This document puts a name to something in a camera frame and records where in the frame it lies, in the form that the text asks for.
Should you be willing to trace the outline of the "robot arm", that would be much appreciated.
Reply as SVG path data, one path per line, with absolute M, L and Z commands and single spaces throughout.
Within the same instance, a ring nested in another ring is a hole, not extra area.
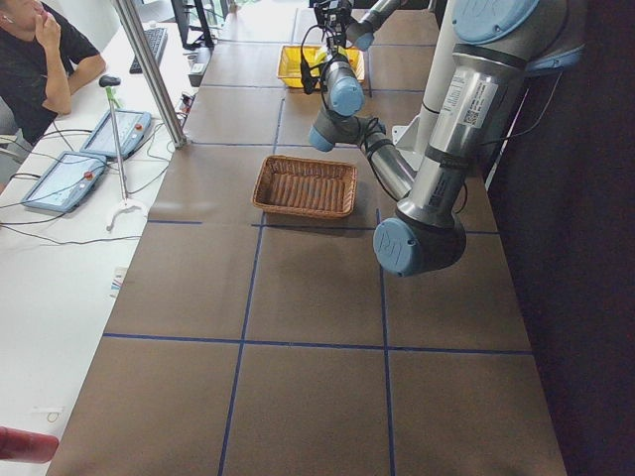
M 352 144 L 395 200 L 393 217 L 373 236 L 378 262 L 398 276 L 440 270 L 458 261 L 465 231 L 453 206 L 481 150 L 506 140 L 521 82 L 576 64 L 583 50 L 583 1 L 449 1 L 444 8 L 421 111 L 398 136 L 362 118 L 364 94 L 342 48 L 367 50 L 399 8 L 379 1 L 360 19 L 346 1 L 315 7 L 328 37 L 320 67 L 322 104 L 312 146 Z
M 407 1 L 398 0 L 376 1 L 360 20 L 352 15 L 356 8 L 354 1 L 311 1 L 310 7 L 330 48 L 354 47 L 367 51 L 374 42 L 375 32 L 406 4 Z

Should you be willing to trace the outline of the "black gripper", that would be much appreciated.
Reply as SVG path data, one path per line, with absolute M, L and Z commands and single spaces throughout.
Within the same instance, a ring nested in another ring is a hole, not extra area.
M 313 1 L 312 8 L 317 24 L 323 27 L 322 39 L 325 47 L 332 47 L 332 31 L 337 30 L 337 45 L 346 48 L 347 37 L 345 27 L 350 23 L 352 2 L 349 0 Z

